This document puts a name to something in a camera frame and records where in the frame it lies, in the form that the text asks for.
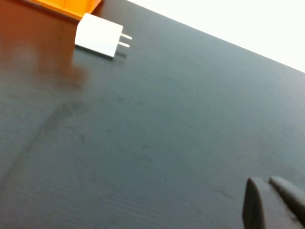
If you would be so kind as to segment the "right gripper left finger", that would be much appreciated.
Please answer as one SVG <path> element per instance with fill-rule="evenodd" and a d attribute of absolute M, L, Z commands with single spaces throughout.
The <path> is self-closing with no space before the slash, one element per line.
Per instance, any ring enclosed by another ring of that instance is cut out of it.
<path fill-rule="evenodd" d="M 277 191 L 258 177 L 246 182 L 242 219 L 245 229 L 298 228 L 297 217 Z"/>

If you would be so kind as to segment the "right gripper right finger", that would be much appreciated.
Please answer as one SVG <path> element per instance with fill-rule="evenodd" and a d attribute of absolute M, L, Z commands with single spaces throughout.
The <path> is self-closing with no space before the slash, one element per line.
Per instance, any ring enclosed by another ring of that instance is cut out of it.
<path fill-rule="evenodd" d="M 300 222 L 305 221 L 305 192 L 282 177 L 270 177 L 269 183 Z"/>

